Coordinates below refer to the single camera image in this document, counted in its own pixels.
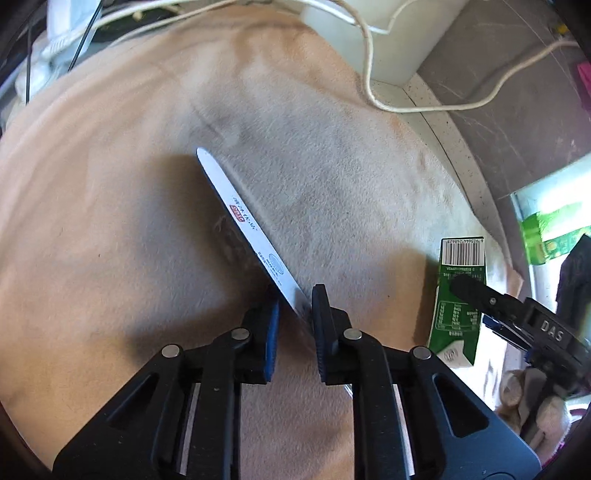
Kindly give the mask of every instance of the white cable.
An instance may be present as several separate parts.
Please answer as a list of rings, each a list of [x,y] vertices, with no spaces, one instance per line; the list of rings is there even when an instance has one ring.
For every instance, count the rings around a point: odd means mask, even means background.
[[[98,21],[94,28],[100,28],[103,25],[106,25],[112,21],[118,20],[125,16],[131,15],[136,11],[145,11],[148,9],[159,8],[165,5],[170,5],[172,3],[182,3],[187,2],[190,0],[154,0],[152,2],[146,2],[141,5],[134,5],[132,7],[121,9],[115,12],[112,15],[108,15],[107,17],[103,17],[100,21]],[[544,49],[538,52],[536,55],[528,58],[527,60],[517,64],[513,68],[509,69],[505,74],[501,77],[499,82],[495,85],[489,95],[484,97],[482,100],[473,103],[465,103],[461,105],[436,105],[436,106],[415,106],[415,107],[396,107],[391,105],[386,105],[380,102],[374,95],[371,89],[371,71],[374,63],[374,39],[372,38],[371,32],[374,31],[375,33],[380,33],[387,35],[392,31],[396,19],[398,18],[399,14],[410,4],[418,1],[418,0],[406,0],[402,3],[394,12],[390,21],[388,23],[388,28],[386,30],[379,29],[376,27],[370,27],[367,22],[361,17],[359,12],[349,5],[344,0],[330,0],[330,2],[334,3],[342,7],[347,13],[349,13],[350,17],[345,15],[343,12],[339,11],[336,8],[331,7],[330,5],[326,5],[318,0],[295,0],[299,3],[309,5],[314,8],[318,8],[323,10],[336,18],[340,18],[341,20],[346,21],[348,24],[351,25],[358,25],[361,29],[361,33],[363,36],[363,45],[365,48],[365,57],[363,60],[363,72],[362,72],[362,87],[365,96],[367,97],[369,103],[371,103],[374,107],[383,110],[385,112],[392,112],[392,113],[423,113],[423,112],[449,112],[449,111],[464,111],[464,110],[471,110],[475,108],[480,108],[481,106],[486,105],[487,103],[491,102],[499,93],[501,87],[505,84],[507,80],[509,80],[513,75],[520,72],[521,70],[533,65],[534,63],[540,61],[554,50],[560,47],[578,47],[579,45],[575,41],[569,40],[558,40],[550,45],[547,45]],[[144,33],[155,28],[160,28],[164,25],[168,25],[180,20],[184,20],[186,18],[192,17],[194,15],[199,15],[209,10],[213,10],[216,8],[226,7],[227,5],[235,4],[238,0],[223,0],[222,2],[218,2],[216,4],[208,5],[207,7],[200,8],[198,10],[188,12],[183,15],[178,15],[176,17],[167,18],[165,20],[161,20],[159,22],[152,23],[150,25],[145,25],[144,27],[137,28],[136,30],[132,30],[131,32],[123,35],[121,38],[117,39],[113,42],[112,45],[118,44],[123,42],[132,36],[135,36],[140,33]],[[82,36],[83,31],[81,32],[73,32],[72,36],[76,35],[75,38]]]
[[[92,30],[93,31],[97,30],[98,28],[104,27],[105,25],[108,25],[109,23],[112,23],[116,20],[133,15],[136,12],[144,12],[146,10],[152,10],[155,8],[168,8],[168,7],[170,7],[170,5],[182,4],[182,3],[186,3],[186,2],[192,2],[192,1],[194,1],[194,0],[152,0],[151,2],[134,3],[133,5],[130,5],[129,7],[121,8],[109,15],[105,15],[99,21],[95,22]],[[394,15],[390,19],[390,22],[388,24],[388,28],[386,30],[383,28],[378,28],[378,27],[369,27],[370,31],[373,31],[374,33],[381,34],[381,35],[388,35],[392,30],[392,26],[394,25],[394,21],[396,20],[396,17],[398,16],[398,14],[407,5],[410,5],[416,1],[418,1],[418,0],[407,0],[402,5],[400,5],[400,7],[397,8],[397,10],[394,12]],[[220,3],[223,4],[223,5],[220,5],[220,7],[223,7],[225,5],[229,5],[229,4],[225,4],[224,2],[220,2]],[[340,12],[338,9],[331,7],[330,5],[325,5],[317,0],[308,0],[307,2],[302,2],[302,3],[307,3],[311,7],[315,7],[315,8],[324,10],[324,11],[330,13],[331,15],[334,15],[335,17],[346,21],[350,25],[355,25],[355,23],[356,23],[356,20],[353,16],[348,17],[343,12]],[[206,11],[206,10],[202,10],[202,9],[195,10],[195,12],[202,12],[202,11]],[[183,17],[183,18],[192,17],[193,15],[197,15],[197,14],[198,13],[192,13],[191,15],[187,15],[186,17]],[[169,23],[172,23],[172,21],[162,23],[162,24],[158,23],[158,26],[168,25]],[[43,58],[45,60],[51,60],[55,55],[62,52],[63,50],[68,48],[70,45],[72,45],[76,40],[78,40],[84,34],[84,30],[85,30],[85,28],[80,27],[77,30],[72,31],[69,35],[65,36],[64,38],[61,38],[58,41],[48,45],[43,50],[41,55],[43,56]]]
[[[141,2],[137,4],[133,4],[130,7],[121,8],[116,12],[113,12],[109,15],[105,15],[100,20],[96,21],[92,26],[92,31],[97,30],[100,27],[104,27],[116,20],[121,18],[129,17],[136,12],[145,12],[147,10],[153,10],[156,8],[165,8],[169,5],[175,4],[183,4],[188,2],[193,2],[194,0],[152,0],[151,2]],[[84,31],[86,30],[87,25],[81,25],[78,29],[73,30],[70,34],[64,36],[63,38],[59,39],[56,42],[49,44],[44,50],[41,52],[41,55],[44,60],[51,60],[55,55],[64,51],[70,45],[72,45],[75,41],[79,40]]]
[[[309,4],[310,1],[314,0],[296,0],[298,2]],[[416,106],[416,107],[396,107],[391,105],[386,105],[380,102],[374,95],[371,89],[371,71],[372,66],[374,63],[374,39],[371,36],[369,25],[367,22],[361,17],[359,12],[350,6],[344,0],[330,0],[336,5],[347,10],[350,13],[351,17],[353,17],[358,24],[359,28],[361,29],[361,33],[363,35],[363,44],[365,46],[365,58],[363,60],[363,72],[362,72],[362,87],[363,92],[365,93],[366,97],[368,98],[369,102],[376,108],[383,110],[385,112],[391,113],[423,113],[423,112],[450,112],[450,111],[463,111],[463,110],[472,110],[475,108],[480,108],[481,106],[486,105],[487,103],[491,102],[499,93],[501,87],[505,84],[507,80],[509,80],[514,74],[520,72],[521,70],[533,65],[534,63],[540,61],[548,54],[552,53],[554,50],[560,47],[578,47],[579,44],[575,41],[569,40],[557,40],[554,43],[551,43],[544,49],[542,49],[536,55],[528,58],[527,60],[517,64],[513,68],[507,70],[505,74],[501,77],[499,82],[495,85],[492,89],[492,92],[484,97],[482,100],[473,103],[464,103],[462,105],[436,105],[436,106]],[[417,0],[407,0],[404,2],[394,13],[392,16],[392,20],[390,21],[390,25],[388,26],[389,29],[392,28],[397,16],[400,12],[411,3]]]
[[[136,35],[139,35],[140,33],[145,33],[147,31],[154,30],[155,28],[160,28],[165,25],[170,25],[171,23],[178,22],[180,20],[184,20],[186,18],[190,18],[195,15],[202,14],[204,12],[214,10],[216,8],[226,7],[228,5],[232,5],[232,4],[237,3],[238,1],[239,0],[223,0],[222,2],[218,2],[216,4],[211,4],[206,7],[199,8],[199,9],[193,10],[191,12],[187,12],[182,15],[177,15],[176,17],[165,18],[164,20],[159,20],[157,22],[150,23],[148,25],[144,25],[143,27],[136,28],[135,30],[132,30],[131,32],[127,32],[125,35],[122,35],[117,40],[115,40],[113,43],[111,43],[109,45],[109,47],[113,47],[121,42],[129,40],[130,38],[135,37]]]

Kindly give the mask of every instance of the saw blade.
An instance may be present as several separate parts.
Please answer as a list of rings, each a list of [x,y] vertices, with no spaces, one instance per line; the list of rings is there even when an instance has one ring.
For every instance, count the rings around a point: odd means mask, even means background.
[[[197,158],[230,216],[287,303],[299,318],[307,322],[310,314],[310,302],[216,159],[204,148],[197,149]]]

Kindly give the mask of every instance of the white power cord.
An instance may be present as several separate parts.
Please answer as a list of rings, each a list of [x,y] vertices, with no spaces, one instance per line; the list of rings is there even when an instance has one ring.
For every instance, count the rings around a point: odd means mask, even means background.
[[[145,2],[143,4],[134,5],[132,7],[123,8],[111,15],[103,17],[101,20],[96,22],[96,24],[94,25],[94,28],[100,28],[103,25],[111,23],[115,20],[132,15],[134,12],[137,12],[137,11],[145,11],[145,10],[149,10],[149,9],[164,7],[166,5],[171,5],[171,4],[180,4],[180,3],[188,2],[188,1],[191,1],[191,0],[153,0],[151,2]],[[218,2],[216,4],[208,5],[206,7],[203,7],[203,8],[191,11],[191,12],[187,12],[182,15],[178,15],[176,17],[167,18],[165,20],[161,20],[161,21],[152,23],[150,25],[145,25],[144,27],[137,28],[136,30],[133,30],[133,31],[123,35],[122,37],[118,38],[116,41],[114,41],[112,43],[112,45],[121,43],[121,42],[128,40],[129,38],[131,38],[135,35],[138,35],[140,33],[151,31],[155,28],[160,28],[165,25],[169,25],[171,23],[174,23],[174,22],[177,22],[180,20],[184,20],[186,18],[193,17],[195,15],[199,15],[199,14],[204,13],[206,11],[226,7],[228,5],[232,5],[232,4],[237,3],[238,1],[239,0],[223,0],[223,1]],[[516,66],[514,66],[513,68],[511,68],[507,72],[505,72],[505,74],[500,78],[500,80],[497,82],[495,87],[492,89],[490,94],[487,95],[486,97],[484,97],[482,100],[479,100],[477,102],[464,103],[461,105],[415,106],[415,107],[408,107],[408,108],[396,107],[396,106],[386,105],[385,103],[380,102],[375,97],[375,95],[371,89],[371,71],[372,71],[372,67],[373,67],[373,63],[374,63],[374,39],[372,38],[371,32],[374,32],[377,34],[382,34],[382,35],[389,34],[392,31],[392,28],[394,27],[394,23],[396,22],[396,19],[398,18],[398,16],[402,12],[402,10],[404,10],[410,4],[417,2],[418,0],[406,0],[404,3],[402,3],[396,9],[394,14],[390,18],[387,29],[370,27],[367,24],[367,22],[361,17],[359,12],[354,7],[349,5],[345,0],[330,0],[330,2],[343,8],[347,13],[349,13],[350,17],[345,15],[340,10],[338,10],[334,7],[331,7],[330,5],[326,5],[322,2],[319,2],[318,0],[295,0],[295,1],[302,3],[302,4],[309,5],[314,8],[318,8],[320,10],[323,10],[323,11],[329,13],[330,15],[335,16],[336,18],[340,18],[341,20],[347,22],[350,25],[358,25],[359,26],[359,28],[361,29],[361,33],[363,35],[363,45],[365,48],[365,58],[363,60],[363,72],[362,72],[363,92],[371,105],[373,105],[374,107],[376,107],[380,110],[383,110],[385,112],[392,112],[392,113],[449,112],[449,111],[464,111],[464,110],[471,110],[471,109],[475,109],[475,108],[480,108],[481,106],[484,106],[487,103],[491,102],[497,96],[497,94],[499,93],[501,87],[505,84],[505,82],[507,80],[509,80],[516,73],[518,73],[521,70],[540,61],[541,59],[543,59],[544,57],[546,57],[547,55],[552,53],[557,48],[578,47],[579,46],[579,44],[576,43],[575,41],[569,41],[569,40],[558,40],[558,41],[555,41],[554,43],[547,45],[545,48],[543,48],[536,55],[533,55],[532,57],[517,64]],[[73,39],[71,41],[75,41],[77,38],[82,36],[83,28],[81,28],[79,30],[81,30],[81,31],[72,32],[71,37]],[[50,52],[50,51],[48,51],[48,52],[44,51],[43,54],[47,54],[49,57],[51,57],[51,56],[53,56],[54,53]]]

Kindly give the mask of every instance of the white glove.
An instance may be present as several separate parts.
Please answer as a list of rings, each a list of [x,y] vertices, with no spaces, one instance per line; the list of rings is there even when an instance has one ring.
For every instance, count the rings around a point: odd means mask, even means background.
[[[517,435],[529,416],[544,380],[544,374],[535,368],[503,374],[499,387],[502,405],[496,409],[496,413]],[[570,428],[571,417],[564,400],[556,396],[546,398],[538,410],[535,423],[539,431],[529,439],[528,444],[543,465],[554,456]]]

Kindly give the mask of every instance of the green packaging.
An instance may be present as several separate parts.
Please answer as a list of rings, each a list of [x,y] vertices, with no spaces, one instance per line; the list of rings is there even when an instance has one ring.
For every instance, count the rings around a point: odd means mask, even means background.
[[[454,275],[486,283],[484,237],[444,238],[428,347],[451,368],[471,367],[476,358],[481,314],[449,291]]]

